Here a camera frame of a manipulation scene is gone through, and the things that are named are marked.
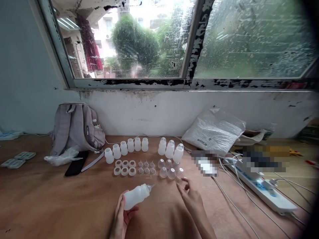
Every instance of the wet window glass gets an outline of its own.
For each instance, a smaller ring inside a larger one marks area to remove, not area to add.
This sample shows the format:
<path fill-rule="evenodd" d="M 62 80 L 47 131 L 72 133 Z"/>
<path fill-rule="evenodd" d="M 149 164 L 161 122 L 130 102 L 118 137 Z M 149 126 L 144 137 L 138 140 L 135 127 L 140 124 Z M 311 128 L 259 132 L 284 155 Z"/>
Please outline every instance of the wet window glass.
<path fill-rule="evenodd" d="M 296 0 L 215 0 L 195 78 L 301 77 L 318 55 Z"/>
<path fill-rule="evenodd" d="M 52 0 L 75 78 L 180 77 L 195 0 Z"/>

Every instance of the plastic ring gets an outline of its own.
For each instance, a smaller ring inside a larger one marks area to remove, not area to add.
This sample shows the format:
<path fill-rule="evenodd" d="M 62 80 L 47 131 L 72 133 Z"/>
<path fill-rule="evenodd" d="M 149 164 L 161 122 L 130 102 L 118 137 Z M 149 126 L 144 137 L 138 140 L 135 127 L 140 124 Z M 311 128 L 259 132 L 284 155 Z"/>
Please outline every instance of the plastic ring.
<path fill-rule="evenodd" d="M 145 174 L 149 174 L 150 173 L 150 169 L 149 168 L 144 169 L 144 173 Z"/>
<path fill-rule="evenodd" d="M 139 174 L 142 174 L 142 173 L 144 173 L 144 169 L 143 168 L 139 168 Z"/>
<path fill-rule="evenodd" d="M 151 174 L 156 174 L 156 169 L 151 168 Z"/>
<path fill-rule="evenodd" d="M 135 168 L 130 168 L 129 169 L 129 175 L 134 176 L 136 174 L 136 169 Z"/>
<path fill-rule="evenodd" d="M 121 174 L 122 174 L 123 176 L 128 175 L 128 174 L 129 174 L 129 169 L 128 169 L 128 167 L 123 167 L 122 170 L 121 170 Z"/>
<path fill-rule="evenodd" d="M 118 176 L 121 173 L 121 167 L 114 168 L 114 175 Z"/>
<path fill-rule="evenodd" d="M 127 160 L 124 160 L 122 162 L 122 167 L 127 167 L 129 165 L 129 162 Z"/>
<path fill-rule="evenodd" d="M 122 166 L 122 160 L 120 160 L 120 159 L 119 159 L 119 160 L 116 160 L 116 161 L 115 161 L 115 166 L 116 166 L 116 167 Z"/>
<path fill-rule="evenodd" d="M 131 160 L 130 162 L 129 162 L 129 167 L 130 168 L 135 168 L 135 166 L 136 166 L 136 163 L 135 163 L 135 161 L 134 160 Z"/>

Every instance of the strap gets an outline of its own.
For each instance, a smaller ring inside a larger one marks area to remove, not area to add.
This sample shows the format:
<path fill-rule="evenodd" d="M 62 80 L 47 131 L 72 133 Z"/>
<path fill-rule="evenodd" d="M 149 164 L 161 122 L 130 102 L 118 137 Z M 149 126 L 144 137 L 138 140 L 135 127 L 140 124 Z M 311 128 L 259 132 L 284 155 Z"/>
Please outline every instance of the strap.
<path fill-rule="evenodd" d="M 88 166 L 83 168 L 81 170 L 81 172 L 84 172 L 85 170 L 91 168 L 94 164 L 96 164 L 104 156 L 104 150 L 100 150 L 100 153 L 101 153 L 101 155 L 98 158 L 96 158 L 92 163 L 90 163 Z"/>
<path fill-rule="evenodd" d="M 60 119 L 58 119 L 59 128 L 55 133 L 55 140 L 53 143 L 51 155 L 60 155 L 66 146 L 70 132 L 71 114 L 66 114 L 65 112 L 67 112 L 69 108 L 70 105 L 60 106 Z"/>

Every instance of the plastic bag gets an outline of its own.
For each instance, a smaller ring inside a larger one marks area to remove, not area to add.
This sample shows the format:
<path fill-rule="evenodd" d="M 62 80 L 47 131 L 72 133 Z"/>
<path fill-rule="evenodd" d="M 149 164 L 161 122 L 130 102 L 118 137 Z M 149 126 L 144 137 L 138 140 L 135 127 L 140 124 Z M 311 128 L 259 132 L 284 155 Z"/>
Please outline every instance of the plastic bag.
<path fill-rule="evenodd" d="M 75 158 L 80 152 L 79 146 L 68 148 L 60 156 L 45 156 L 44 160 L 53 166 L 60 166 L 82 158 Z"/>
<path fill-rule="evenodd" d="M 223 156 L 245 131 L 245 127 L 246 122 L 220 108 L 211 108 L 197 116 L 182 139 L 198 148 Z"/>

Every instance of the power strip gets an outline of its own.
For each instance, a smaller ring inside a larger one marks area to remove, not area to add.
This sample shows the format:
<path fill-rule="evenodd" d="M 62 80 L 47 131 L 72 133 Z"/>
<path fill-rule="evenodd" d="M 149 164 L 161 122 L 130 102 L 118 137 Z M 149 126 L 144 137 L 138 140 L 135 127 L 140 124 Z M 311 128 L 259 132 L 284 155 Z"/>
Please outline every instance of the power strip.
<path fill-rule="evenodd" d="M 226 166 L 236 174 L 235 168 L 232 164 L 229 164 L 231 160 L 226 161 L 223 159 L 223 163 L 227 164 Z M 288 199 L 278 193 L 275 189 L 268 190 L 266 189 L 262 183 L 264 179 L 261 177 L 257 177 L 256 179 L 251 179 L 246 173 L 244 173 L 241 169 L 242 167 L 236 167 L 239 178 L 249 186 L 272 210 L 278 212 L 280 215 L 285 215 L 286 213 L 290 213 L 292 211 L 297 210 L 297 207 L 292 204 Z"/>

